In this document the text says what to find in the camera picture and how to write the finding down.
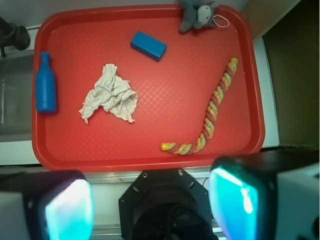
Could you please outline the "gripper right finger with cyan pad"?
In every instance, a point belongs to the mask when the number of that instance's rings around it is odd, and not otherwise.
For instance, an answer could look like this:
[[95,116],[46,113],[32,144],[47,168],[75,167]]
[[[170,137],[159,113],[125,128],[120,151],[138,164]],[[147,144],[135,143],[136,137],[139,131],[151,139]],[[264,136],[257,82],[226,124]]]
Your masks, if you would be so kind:
[[208,179],[213,218],[229,240],[317,240],[320,154],[271,150],[218,157]]

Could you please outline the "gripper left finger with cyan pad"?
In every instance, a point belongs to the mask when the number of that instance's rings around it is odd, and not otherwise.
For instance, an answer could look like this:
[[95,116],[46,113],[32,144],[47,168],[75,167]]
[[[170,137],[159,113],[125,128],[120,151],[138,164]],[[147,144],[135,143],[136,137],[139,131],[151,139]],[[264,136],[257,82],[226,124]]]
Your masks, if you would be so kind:
[[2,240],[88,240],[94,225],[91,184],[78,170],[2,173]]

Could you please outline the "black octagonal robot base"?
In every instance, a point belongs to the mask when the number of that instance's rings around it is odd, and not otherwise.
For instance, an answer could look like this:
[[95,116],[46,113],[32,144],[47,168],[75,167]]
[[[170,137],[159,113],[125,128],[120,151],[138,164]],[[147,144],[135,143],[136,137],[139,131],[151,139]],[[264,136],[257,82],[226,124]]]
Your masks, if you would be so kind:
[[144,170],[118,200],[124,240],[216,240],[209,192],[183,169]]

